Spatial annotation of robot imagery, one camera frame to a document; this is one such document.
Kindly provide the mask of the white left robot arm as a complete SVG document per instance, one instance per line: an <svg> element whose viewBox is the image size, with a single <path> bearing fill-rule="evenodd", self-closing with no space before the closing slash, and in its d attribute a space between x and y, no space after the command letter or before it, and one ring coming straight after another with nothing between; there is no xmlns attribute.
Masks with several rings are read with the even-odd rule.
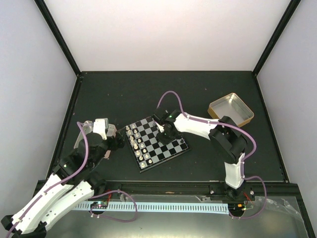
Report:
<svg viewBox="0 0 317 238"><path fill-rule="evenodd" d="M28 204L1 224L6 237L43 238L76 205L106 193L106 181L95 170L112 151L125 144L125 132L108 119L78 122L80 133L71 152L59 159L46 183Z"/></svg>

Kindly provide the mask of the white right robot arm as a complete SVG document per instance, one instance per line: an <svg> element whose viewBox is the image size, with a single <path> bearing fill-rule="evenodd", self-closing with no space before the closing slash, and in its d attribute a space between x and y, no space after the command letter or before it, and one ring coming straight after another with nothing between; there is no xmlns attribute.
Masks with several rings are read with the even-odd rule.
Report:
<svg viewBox="0 0 317 238"><path fill-rule="evenodd" d="M158 127L157 139L166 145L179 139L183 133L190 133L209 140L216 155L224 162L225 194L236 200L243 194L243 159L246 155L247 140L230 117L206 119L182 113L178 110L169 113L157 108L152 119Z"/></svg>

